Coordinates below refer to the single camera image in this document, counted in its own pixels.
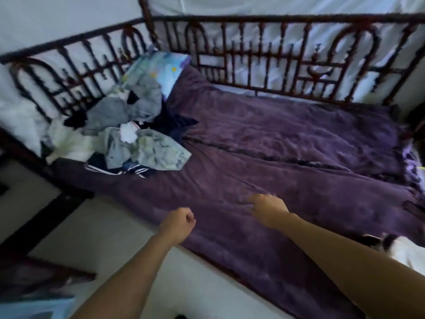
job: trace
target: floor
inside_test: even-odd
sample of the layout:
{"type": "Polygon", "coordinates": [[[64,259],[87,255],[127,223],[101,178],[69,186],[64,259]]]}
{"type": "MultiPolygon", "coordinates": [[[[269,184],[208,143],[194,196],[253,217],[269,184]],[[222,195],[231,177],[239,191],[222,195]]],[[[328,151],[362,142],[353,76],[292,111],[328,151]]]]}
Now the floor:
{"type": "MultiPolygon", "coordinates": [[[[0,171],[11,189],[0,197],[0,241],[12,234],[58,191],[17,163],[0,171]]],[[[81,305],[106,279],[128,261],[153,234],[104,198],[86,201],[31,255],[98,273],[96,281],[64,289],[81,305]]],[[[268,318],[291,316],[236,283],[183,248],[173,248],[162,264],[142,318],[172,319],[268,318]]]]}

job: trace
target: hand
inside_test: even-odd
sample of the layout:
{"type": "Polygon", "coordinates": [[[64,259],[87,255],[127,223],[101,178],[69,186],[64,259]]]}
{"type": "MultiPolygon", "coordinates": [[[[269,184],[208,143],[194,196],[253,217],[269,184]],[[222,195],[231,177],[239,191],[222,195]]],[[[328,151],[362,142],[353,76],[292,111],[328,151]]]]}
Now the hand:
{"type": "Polygon", "coordinates": [[[189,236],[196,220],[189,208],[179,208],[168,213],[159,225],[158,235],[163,237],[170,246],[182,243],[189,236]]]}
{"type": "Polygon", "coordinates": [[[284,201],[270,194],[254,193],[248,201],[254,205],[252,215],[268,228],[276,228],[279,215],[289,213],[284,201]]]}

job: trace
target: person's left hand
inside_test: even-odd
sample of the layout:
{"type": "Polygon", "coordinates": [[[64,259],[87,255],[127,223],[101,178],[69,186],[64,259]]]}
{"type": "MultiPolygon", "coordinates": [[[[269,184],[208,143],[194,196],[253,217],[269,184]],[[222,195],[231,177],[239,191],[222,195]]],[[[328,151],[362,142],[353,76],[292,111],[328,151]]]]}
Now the person's left hand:
{"type": "Polygon", "coordinates": [[[170,246],[181,244],[195,227],[196,220],[189,208],[173,210],[159,225],[158,235],[163,237],[170,246]]]}

